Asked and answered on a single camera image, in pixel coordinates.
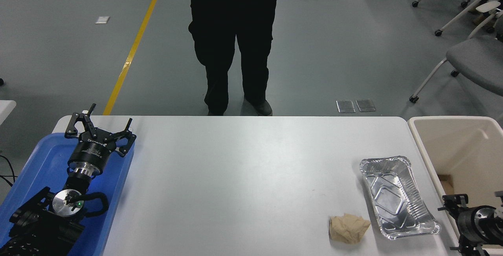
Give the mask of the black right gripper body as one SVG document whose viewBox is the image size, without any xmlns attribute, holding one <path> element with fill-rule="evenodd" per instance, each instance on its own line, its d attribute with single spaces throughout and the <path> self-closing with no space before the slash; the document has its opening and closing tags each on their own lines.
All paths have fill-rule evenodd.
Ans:
<svg viewBox="0 0 503 256">
<path fill-rule="evenodd" d="M 456 220 L 460 235 L 472 245 L 496 245 L 496 239 L 487 235 L 481 227 L 481 220 L 492 218 L 496 208 L 492 206 L 459 207 Z"/>
</svg>

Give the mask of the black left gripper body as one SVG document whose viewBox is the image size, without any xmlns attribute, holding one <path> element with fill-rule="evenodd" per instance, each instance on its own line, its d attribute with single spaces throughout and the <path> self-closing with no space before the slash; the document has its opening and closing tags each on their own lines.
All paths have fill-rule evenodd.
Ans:
<svg viewBox="0 0 503 256">
<path fill-rule="evenodd" d="M 112 133 L 97 128 L 94 137 L 90 131 L 79 134 L 79 142 L 68 160 L 68 166 L 77 168 L 81 163 L 93 165 L 96 170 L 104 170 L 106 163 L 116 148 Z"/>
</svg>

